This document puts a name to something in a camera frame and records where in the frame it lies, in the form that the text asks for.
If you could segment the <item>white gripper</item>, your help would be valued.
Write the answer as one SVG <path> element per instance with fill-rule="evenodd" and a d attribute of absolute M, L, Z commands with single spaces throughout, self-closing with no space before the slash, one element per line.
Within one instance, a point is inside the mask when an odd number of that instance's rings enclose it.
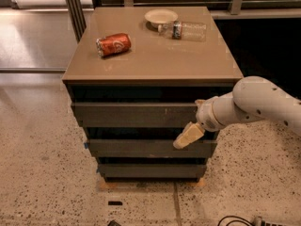
<path fill-rule="evenodd" d="M 209 132 L 220 130 L 220 124 L 214 116 L 213 102 L 213 99 L 195 100 L 195 104 L 198 107 L 196 114 L 197 122 L 189 122 L 186 124 L 183 131 L 173 142 L 173 146 L 176 149 L 183 149 L 189 144 L 197 141 L 204 136 L 205 130 Z"/>

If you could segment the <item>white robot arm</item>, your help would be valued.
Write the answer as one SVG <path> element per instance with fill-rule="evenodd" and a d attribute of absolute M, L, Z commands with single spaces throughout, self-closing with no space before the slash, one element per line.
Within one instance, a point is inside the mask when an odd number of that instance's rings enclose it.
<path fill-rule="evenodd" d="M 173 142 L 182 149 L 204 136 L 234 123 L 270 120 L 284 124 L 301 135 L 301 101 L 271 81 L 248 76 L 232 92 L 208 100 L 196 100 L 196 122 L 189 122 Z"/>

